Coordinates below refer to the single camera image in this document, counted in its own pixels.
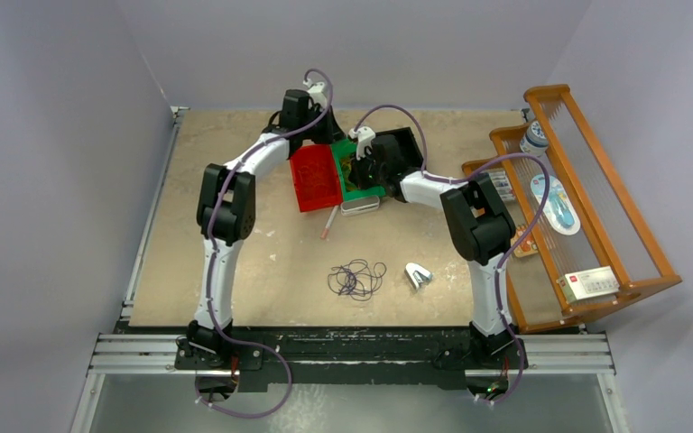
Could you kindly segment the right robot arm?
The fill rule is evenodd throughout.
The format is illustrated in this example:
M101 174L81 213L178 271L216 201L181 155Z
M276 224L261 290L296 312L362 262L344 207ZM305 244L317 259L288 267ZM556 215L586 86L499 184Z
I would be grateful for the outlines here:
M483 367L495 365L516 340L504 270L516 226L493 182L485 174L463 181L427 174L393 134L366 129L347 135L356 143L351 182L360 189L379 186L397 201L443 212L471 278L470 354Z

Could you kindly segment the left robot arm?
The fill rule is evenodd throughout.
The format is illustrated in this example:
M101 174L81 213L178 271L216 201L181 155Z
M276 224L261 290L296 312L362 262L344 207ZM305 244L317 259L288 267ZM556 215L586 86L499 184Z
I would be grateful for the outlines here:
M239 344L231 336L232 289L238 256L256 219L256 181L289 160L304 142L332 144L344 138L324 82L289 89L282 108L257 141L224 165L203 172L196 220L204 242L204 282L187 330L188 343L209 368L230 363Z

